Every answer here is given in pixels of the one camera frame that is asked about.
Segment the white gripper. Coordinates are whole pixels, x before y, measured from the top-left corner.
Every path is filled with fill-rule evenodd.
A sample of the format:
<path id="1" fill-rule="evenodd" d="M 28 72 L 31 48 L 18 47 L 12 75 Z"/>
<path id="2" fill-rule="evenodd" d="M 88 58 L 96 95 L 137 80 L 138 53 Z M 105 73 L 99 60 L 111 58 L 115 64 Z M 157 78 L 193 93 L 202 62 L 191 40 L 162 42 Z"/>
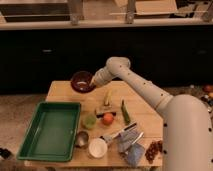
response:
<path id="1" fill-rule="evenodd" d="M 93 76 L 89 86 L 90 87 L 102 87 L 106 84 L 108 84 L 109 82 L 111 82 L 113 79 L 115 78 L 115 76 L 109 72 L 109 70 L 104 67 L 99 69 L 95 75 Z"/>

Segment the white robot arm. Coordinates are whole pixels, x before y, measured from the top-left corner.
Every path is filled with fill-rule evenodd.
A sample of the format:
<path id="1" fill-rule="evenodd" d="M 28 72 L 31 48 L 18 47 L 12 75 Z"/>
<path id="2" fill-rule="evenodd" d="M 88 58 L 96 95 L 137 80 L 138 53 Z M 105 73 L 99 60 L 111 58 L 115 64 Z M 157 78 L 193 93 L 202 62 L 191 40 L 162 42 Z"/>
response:
<path id="1" fill-rule="evenodd" d="M 173 96 L 130 70 L 126 57 L 110 57 L 92 78 L 101 87 L 114 78 L 126 82 L 163 119 L 163 171 L 213 171 L 213 125 L 198 98 Z"/>

